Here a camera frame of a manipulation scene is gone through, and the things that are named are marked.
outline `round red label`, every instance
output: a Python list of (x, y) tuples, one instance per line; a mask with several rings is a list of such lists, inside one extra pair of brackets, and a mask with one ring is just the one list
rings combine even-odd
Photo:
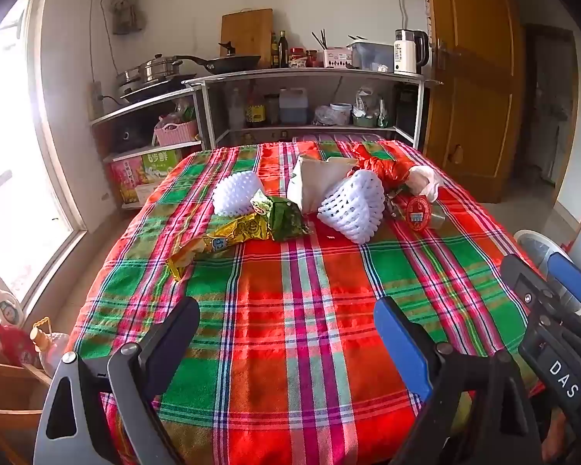
[(431, 221), (431, 203), (426, 196), (415, 196), (409, 200), (406, 219), (414, 231), (423, 231)]

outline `plaid tablecloth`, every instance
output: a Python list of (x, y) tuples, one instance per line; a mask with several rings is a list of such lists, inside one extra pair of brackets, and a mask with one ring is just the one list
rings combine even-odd
[[(364, 144), (380, 158), (431, 164), (399, 142)], [(228, 221), (213, 215), (215, 184), (254, 170), (285, 195), (300, 153), (351, 155), (334, 142), (220, 148), (189, 156), (163, 181), (99, 272), (71, 343), (84, 358), (139, 340), (184, 295), (201, 323), (158, 414), (187, 463), (374, 463), (391, 457), (419, 410), (373, 325), (378, 298), (394, 299), (435, 340), (486, 355), (516, 352), (524, 306), (499, 278), (511, 236), (447, 176), (439, 202), (450, 222), (411, 231), (384, 218), (354, 245), (315, 217), (311, 234), (249, 241), (201, 257), (181, 282), (165, 261), (182, 243)], [(113, 399), (110, 427), (128, 461)]]

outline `green plastic package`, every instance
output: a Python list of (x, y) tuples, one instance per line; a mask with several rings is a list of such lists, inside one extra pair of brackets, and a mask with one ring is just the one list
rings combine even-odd
[(299, 206), (285, 198), (267, 196), (262, 190), (250, 201), (254, 211), (267, 217), (267, 226), (274, 241), (286, 241), (310, 231), (304, 225)]

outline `electrical outlet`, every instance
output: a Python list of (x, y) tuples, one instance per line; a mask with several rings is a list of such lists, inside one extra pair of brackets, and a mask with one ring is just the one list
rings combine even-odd
[(101, 82), (90, 82), (87, 91), (88, 118), (90, 120), (103, 117), (103, 99), (101, 96)]

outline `blue gripper pad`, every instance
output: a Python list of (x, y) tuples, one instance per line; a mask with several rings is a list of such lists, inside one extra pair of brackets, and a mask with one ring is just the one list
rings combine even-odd
[(432, 392), (428, 360), (409, 331), (404, 328), (394, 310), (388, 306), (388, 299), (391, 298), (381, 298), (374, 305), (376, 331), (394, 360), (394, 365), (407, 390), (415, 393), (424, 402)]
[(547, 270), (581, 303), (581, 270), (556, 251), (547, 261)]

